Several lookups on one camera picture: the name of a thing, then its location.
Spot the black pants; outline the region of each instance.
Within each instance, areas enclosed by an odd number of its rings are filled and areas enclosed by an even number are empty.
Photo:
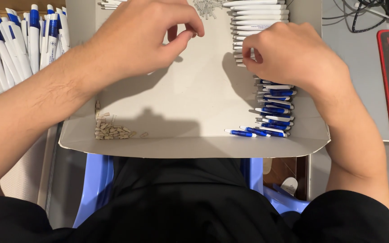
[[[212,182],[246,187],[240,159],[144,159],[114,157],[110,200],[126,190],[163,183]]]

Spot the pile of pens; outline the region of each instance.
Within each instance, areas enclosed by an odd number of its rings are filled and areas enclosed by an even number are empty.
[[[236,40],[233,49],[238,67],[245,67],[242,63],[242,41],[247,36],[257,34],[276,22],[289,22],[289,10],[286,10],[284,0],[238,0],[223,6],[235,11],[232,13],[233,38]],[[255,60],[253,49],[250,57]]]
[[[23,19],[6,8],[0,15],[0,93],[37,73],[70,49],[67,10],[47,6],[44,20],[36,4]]]
[[[105,10],[115,10],[122,2],[127,2],[127,0],[104,0],[99,5]]]
[[[296,91],[292,90],[294,86],[273,83],[258,77],[255,80],[259,80],[257,85],[262,87],[262,90],[258,91],[260,96],[257,97],[259,98],[258,102],[263,107],[255,108],[262,116],[256,121],[259,123],[259,127],[240,126],[242,130],[226,129],[225,132],[244,137],[288,137],[290,135],[288,130],[294,125],[292,122],[294,117],[290,115],[294,106],[289,102],[291,96],[296,94]]]

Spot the forearm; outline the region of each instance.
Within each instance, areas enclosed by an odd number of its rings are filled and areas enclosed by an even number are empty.
[[[53,124],[94,95],[72,50],[44,70],[0,94],[0,178]]]
[[[331,134],[327,151],[332,168],[327,191],[356,191],[389,207],[385,147],[373,119],[350,81],[348,84],[334,96],[315,98]]]

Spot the gray desk surface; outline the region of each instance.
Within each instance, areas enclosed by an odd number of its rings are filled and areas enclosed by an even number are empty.
[[[345,0],[353,6],[357,0]],[[323,17],[334,17],[351,13],[344,0],[323,0]],[[389,29],[386,23],[377,28],[354,34],[349,31],[354,20],[347,18],[323,20],[322,38],[347,63],[352,82],[381,133],[384,141],[389,141],[389,121],[386,107],[385,90],[382,79],[376,34],[379,30]],[[372,13],[358,17],[356,29],[365,29],[377,24],[382,18]]]

